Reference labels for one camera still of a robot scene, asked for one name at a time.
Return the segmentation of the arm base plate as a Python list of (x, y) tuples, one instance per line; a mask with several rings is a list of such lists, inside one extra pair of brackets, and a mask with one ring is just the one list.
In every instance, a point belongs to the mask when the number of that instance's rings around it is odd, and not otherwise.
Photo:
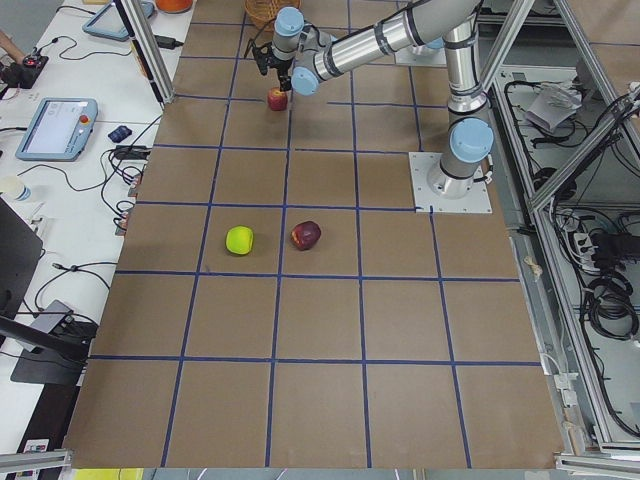
[(404, 66), (444, 68), (444, 43), (438, 39), (422, 46), (405, 47), (395, 53), (395, 63)]
[(482, 167), (467, 179), (453, 179), (441, 169), (439, 152), (410, 152), (414, 210), (417, 213), (492, 214)]

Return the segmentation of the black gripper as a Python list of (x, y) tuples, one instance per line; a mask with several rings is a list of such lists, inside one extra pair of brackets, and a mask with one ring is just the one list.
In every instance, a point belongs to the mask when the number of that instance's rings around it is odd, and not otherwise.
[(295, 59), (295, 51), (284, 51), (278, 47), (271, 48), (271, 67), (277, 72), (280, 90), (291, 90), (291, 70)]

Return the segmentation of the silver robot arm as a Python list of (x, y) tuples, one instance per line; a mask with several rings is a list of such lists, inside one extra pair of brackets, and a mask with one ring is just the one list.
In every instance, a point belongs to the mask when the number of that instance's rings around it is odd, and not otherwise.
[(449, 98), (448, 143), (427, 174), (438, 196), (461, 199), (494, 143), (488, 98), (478, 71), (478, 1), (414, 1), (344, 37), (320, 30), (295, 7), (281, 8), (271, 41), (252, 47), (261, 74), (277, 73), (283, 91), (303, 96), (319, 85), (384, 56), (400, 65), (443, 67)]

